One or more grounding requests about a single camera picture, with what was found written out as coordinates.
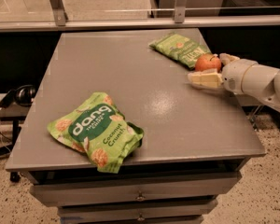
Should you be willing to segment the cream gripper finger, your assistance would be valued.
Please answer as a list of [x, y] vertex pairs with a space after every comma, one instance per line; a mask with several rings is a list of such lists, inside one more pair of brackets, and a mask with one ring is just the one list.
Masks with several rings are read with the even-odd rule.
[[223, 65], [227, 65], [233, 61], [239, 60], [239, 57], [230, 55], [228, 53], [220, 53], [219, 54], [219, 59], [221, 60]]
[[191, 72], [188, 74], [188, 80], [192, 86], [207, 89], [217, 89], [223, 84], [222, 75], [216, 70], [216, 68]]

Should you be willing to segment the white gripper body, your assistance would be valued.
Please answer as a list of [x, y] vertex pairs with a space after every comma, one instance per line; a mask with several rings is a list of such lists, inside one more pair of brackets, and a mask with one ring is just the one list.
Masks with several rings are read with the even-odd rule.
[[240, 59], [233, 61], [223, 67], [223, 87], [227, 91], [237, 94], [252, 94], [256, 90], [251, 68], [258, 65], [257, 62]]

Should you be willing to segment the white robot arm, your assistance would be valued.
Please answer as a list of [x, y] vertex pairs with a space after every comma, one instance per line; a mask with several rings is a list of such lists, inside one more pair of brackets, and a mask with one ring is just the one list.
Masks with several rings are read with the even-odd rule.
[[221, 72], [216, 68], [188, 74], [189, 83], [199, 89], [222, 89], [247, 95], [280, 113], [280, 69], [220, 53]]

